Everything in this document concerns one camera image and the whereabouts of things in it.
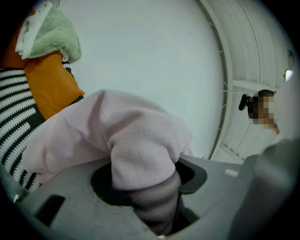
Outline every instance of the black and white striped fabric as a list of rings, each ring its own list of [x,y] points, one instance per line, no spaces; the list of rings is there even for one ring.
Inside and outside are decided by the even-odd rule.
[[[69,63],[62,64],[71,73]],[[44,121],[32,97],[24,70],[0,69],[0,162],[29,191],[40,184],[36,174],[27,172],[20,161],[28,138]]]

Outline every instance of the black hair clip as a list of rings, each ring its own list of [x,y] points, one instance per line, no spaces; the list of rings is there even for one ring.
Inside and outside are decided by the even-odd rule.
[[[240,100],[240,105],[239,105],[239,110],[243,111],[246,106],[249,105],[251,97],[248,96],[247,94],[243,94],[242,99]]]

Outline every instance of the rectangular hole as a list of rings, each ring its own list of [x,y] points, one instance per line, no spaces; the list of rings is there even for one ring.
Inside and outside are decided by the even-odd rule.
[[[64,201],[65,197],[58,195],[50,196],[41,206],[35,217],[46,226],[50,226]]]

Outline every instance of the striped cushion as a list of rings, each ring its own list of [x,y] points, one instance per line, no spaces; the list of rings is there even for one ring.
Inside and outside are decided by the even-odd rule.
[[[68,62],[62,64],[71,72]],[[40,184],[36,174],[27,172],[20,161],[28,138],[44,121],[23,69],[0,69],[0,162],[29,191]]]

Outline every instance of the gray plastic device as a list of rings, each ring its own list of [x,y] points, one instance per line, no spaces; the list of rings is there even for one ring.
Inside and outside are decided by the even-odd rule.
[[[249,239],[293,191],[300,141],[281,141],[243,165],[181,156],[182,186],[171,240]],[[111,188],[110,159],[72,167],[18,208],[45,239],[155,240],[130,199]]]

